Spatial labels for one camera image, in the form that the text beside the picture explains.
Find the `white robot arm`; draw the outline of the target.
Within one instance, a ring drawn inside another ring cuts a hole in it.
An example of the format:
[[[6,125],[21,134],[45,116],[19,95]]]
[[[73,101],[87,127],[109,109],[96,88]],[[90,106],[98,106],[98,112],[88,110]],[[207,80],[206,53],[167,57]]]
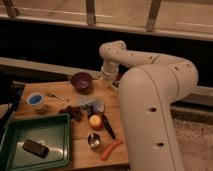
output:
[[[198,71],[184,58],[131,51],[122,41],[104,43],[101,77],[111,84],[123,65],[118,101],[131,171],[185,171],[170,105],[197,86]]]

